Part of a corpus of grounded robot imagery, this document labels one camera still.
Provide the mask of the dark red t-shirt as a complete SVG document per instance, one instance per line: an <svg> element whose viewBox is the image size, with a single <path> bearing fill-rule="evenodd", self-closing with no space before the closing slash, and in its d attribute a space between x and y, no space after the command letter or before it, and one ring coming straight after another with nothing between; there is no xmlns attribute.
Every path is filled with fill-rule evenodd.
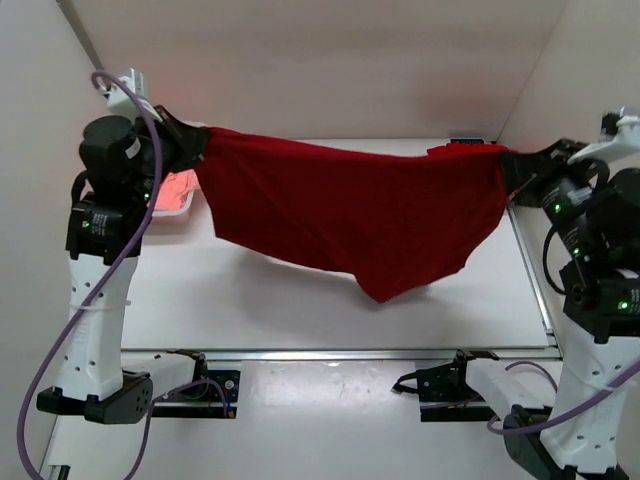
<svg viewBox="0 0 640 480"><path fill-rule="evenodd" d="M507 205L502 152L406 157L211 134L195 172L216 235L351 274L379 303L460 271Z"/></svg>

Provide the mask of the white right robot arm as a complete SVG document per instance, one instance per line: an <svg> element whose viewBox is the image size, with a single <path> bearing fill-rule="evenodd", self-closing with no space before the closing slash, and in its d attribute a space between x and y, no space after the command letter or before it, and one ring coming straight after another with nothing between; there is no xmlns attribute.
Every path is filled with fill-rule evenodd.
<svg viewBox="0 0 640 480"><path fill-rule="evenodd" d="M501 159L520 206L550 220L569 262L561 269L565 328L554 402L544 405L489 356L465 366L466 385L493 410L489 430L537 479L616 479L625 383L639 370L639 172L609 170L603 153L561 140Z"/></svg>

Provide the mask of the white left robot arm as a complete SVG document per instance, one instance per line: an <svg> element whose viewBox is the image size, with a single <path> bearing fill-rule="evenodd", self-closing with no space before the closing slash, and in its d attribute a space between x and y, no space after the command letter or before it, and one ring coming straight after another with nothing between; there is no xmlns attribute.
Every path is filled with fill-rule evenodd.
<svg viewBox="0 0 640 480"><path fill-rule="evenodd" d="M155 395L201 378L203 355L170 351L132 369L121 363L121 342L131 280L141 253L138 229L150 222L154 181L198 165L207 128L183 123L163 107L146 124L109 115L83 131L84 165L72 187L65 249L71 273L70 317L61 369L36 407L59 416L104 424L135 424Z"/></svg>

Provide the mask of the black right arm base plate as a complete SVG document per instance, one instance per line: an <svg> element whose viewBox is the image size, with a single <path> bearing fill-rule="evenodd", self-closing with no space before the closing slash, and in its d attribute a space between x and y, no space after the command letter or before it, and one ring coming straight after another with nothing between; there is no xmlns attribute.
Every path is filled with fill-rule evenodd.
<svg viewBox="0 0 640 480"><path fill-rule="evenodd" d="M484 398L465 383L458 367L417 369L400 376L392 391L418 397L422 423L481 422L494 416Z"/></svg>

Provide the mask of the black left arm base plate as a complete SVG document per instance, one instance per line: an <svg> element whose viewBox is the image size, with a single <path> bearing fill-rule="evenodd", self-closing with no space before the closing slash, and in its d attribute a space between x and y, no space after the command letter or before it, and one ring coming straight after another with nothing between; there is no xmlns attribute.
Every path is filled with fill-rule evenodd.
<svg viewBox="0 0 640 480"><path fill-rule="evenodd" d="M208 378L214 385L198 385L165 395L157 401L153 418L233 420L237 417L241 383L240 362L207 363Z"/></svg>

